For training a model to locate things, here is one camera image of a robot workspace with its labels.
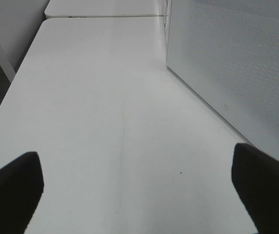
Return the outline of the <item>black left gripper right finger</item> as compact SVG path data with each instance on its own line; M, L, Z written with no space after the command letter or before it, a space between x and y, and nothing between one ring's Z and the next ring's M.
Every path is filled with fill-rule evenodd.
M247 143L238 143L231 180L258 233L279 234L279 161Z

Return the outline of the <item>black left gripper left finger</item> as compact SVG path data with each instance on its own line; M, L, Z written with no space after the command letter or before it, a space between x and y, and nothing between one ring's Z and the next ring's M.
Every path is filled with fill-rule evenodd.
M27 152L0 169L0 234L22 234L44 190L40 158Z

